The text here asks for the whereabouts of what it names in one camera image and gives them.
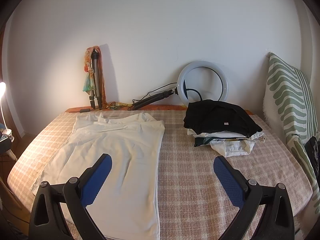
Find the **black power adapter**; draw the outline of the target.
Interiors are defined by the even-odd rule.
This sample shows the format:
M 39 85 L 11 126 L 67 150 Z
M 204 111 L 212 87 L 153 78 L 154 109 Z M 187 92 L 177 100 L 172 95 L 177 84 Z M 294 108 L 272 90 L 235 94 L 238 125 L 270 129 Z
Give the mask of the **black power adapter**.
M 80 110 L 80 113 L 86 113 L 86 112 L 90 112 L 91 110 L 89 109 L 89 108 L 87 108 L 87 109 L 81 109 Z

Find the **colourful orange scarf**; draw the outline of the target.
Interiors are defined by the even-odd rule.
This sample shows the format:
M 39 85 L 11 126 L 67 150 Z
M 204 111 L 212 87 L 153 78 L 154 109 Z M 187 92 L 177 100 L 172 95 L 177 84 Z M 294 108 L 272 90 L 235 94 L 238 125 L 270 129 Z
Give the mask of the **colourful orange scarf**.
M 86 73 L 85 82 L 82 91 L 86 92 L 89 96 L 90 90 L 94 88 L 93 84 L 93 74 L 91 73 L 91 54 L 93 49 L 95 49 L 99 54 L 99 60 L 98 60 L 98 68 L 99 68 L 99 82 L 100 82 L 100 91 L 101 91 L 101 97 L 103 102 L 103 108 L 107 107 L 107 101 L 106 101 L 106 93 L 105 93 L 105 81 L 103 76 L 103 64 L 102 64 L 102 55 L 101 55 L 101 49 L 99 46 L 93 46 L 87 48 L 84 56 L 84 71 Z

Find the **grey folded tripod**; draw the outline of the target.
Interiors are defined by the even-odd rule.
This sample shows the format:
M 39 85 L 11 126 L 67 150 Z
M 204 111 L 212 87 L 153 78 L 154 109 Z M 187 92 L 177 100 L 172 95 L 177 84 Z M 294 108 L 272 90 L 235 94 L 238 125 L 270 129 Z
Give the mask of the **grey folded tripod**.
M 98 68 L 98 60 L 99 60 L 100 54 L 93 49 L 91 54 L 91 73 L 93 74 L 93 84 L 94 88 L 90 90 L 89 92 L 89 100 L 91 107 L 95 109 L 95 99 L 97 99 L 98 107 L 99 109 L 103 108 L 103 102 L 101 97 L 101 91 L 100 91 L 100 82 L 99 82 L 99 68 Z

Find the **orange bed sheet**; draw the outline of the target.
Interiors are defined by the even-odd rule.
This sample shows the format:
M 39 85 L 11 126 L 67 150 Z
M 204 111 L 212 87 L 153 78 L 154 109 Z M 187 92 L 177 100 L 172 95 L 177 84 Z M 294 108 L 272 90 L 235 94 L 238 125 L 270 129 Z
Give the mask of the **orange bed sheet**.
M 74 107 L 74 108 L 69 108 L 67 109 L 65 112 L 67 113 L 80 113 L 81 111 L 83 112 L 84 110 L 89 109 L 88 106 L 84 106 L 84 107 Z M 92 109 L 90 108 L 90 111 L 98 111 L 99 109 Z M 117 109 L 115 109 L 116 111 L 127 111 L 129 109 L 129 107 L 126 106 L 121 106 Z M 185 106 L 181 106 L 181 105 L 147 105 L 139 110 L 145 110 L 145 111 L 185 111 L 187 109 L 187 107 Z M 113 111 L 110 108 L 106 108 L 106 109 L 102 109 L 102 111 Z M 247 114 L 249 115 L 253 115 L 253 113 L 249 110 L 245 110 Z

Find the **black folded garment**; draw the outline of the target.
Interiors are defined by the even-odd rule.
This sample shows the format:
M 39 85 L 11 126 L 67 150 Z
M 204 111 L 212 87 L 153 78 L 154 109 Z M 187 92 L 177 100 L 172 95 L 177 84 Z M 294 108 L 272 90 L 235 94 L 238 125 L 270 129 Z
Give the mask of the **black folded garment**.
M 210 99 L 189 103 L 183 121 L 197 135 L 226 131 L 249 138 L 263 131 L 240 106 Z

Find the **white tank top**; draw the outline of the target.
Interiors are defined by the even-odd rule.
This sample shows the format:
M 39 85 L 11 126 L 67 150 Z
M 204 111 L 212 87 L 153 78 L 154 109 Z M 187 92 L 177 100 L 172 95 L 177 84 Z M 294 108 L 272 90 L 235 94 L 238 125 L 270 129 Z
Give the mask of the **white tank top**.
M 42 181 L 60 184 L 80 177 L 107 154 L 111 170 L 98 176 L 103 185 L 94 200 L 85 203 L 89 215 L 107 238 L 159 239 L 157 179 L 164 131 L 164 122 L 148 113 L 121 119 L 80 115 L 31 191 Z

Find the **pink plaid bed blanket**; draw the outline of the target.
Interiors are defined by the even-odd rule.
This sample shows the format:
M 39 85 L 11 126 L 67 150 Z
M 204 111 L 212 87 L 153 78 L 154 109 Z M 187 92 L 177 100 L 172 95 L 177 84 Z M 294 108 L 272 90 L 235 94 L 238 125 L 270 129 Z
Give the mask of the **pink plaid bed blanket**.
M 157 110 L 150 113 L 164 121 L 165 132 L 159 154 L 158 207 L 161 239 L 218 239 L 237 208 L 229 201 L 213 170 L 216 152 L 208 146 L 194 147 L 183 127 L 184 111 Z M 8 175 L 13 194 L 31 210 L 31 187 L 53 154 L 70 136 L 76 113 L 57 116 L 30 143 Z M 246 178 L 260 185 L 286 186 L 292 211 L 298 214 L 312 196 L 303 169 L 283 142 L 257 115 L 252 119 L 263 129 L 249 155 L 228 162 Z

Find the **green white patterned pillow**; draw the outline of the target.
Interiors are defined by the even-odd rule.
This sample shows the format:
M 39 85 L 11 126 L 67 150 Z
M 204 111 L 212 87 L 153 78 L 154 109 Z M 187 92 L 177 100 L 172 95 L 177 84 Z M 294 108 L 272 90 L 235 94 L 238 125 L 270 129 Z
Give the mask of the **green white patterned pillow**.
M 285 143 L 305 172 L 311 188 L 309 202 L 313 215 L 319 215 L 319 186 L 305 149 L 312 138 L 319 138 L 316 109 L 309 81 L 304 72 L 269 53 L 264 96 L 264 115 L 270 127 Z

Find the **white folded clothes stack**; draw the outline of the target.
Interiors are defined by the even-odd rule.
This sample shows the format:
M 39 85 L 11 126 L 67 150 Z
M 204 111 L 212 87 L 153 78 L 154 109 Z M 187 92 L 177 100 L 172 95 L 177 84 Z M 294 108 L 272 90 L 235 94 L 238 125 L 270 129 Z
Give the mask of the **white folded clothes stack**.
M 264 132 L 257 132 L 247 138 L 243 134 L 229 131 L 196 134 L 192 129 L 187 129 L 187 135 L 195 138 L 195 147 L 210 146 L 225 158 L 249 155 L 256 142 L 265 141 Z

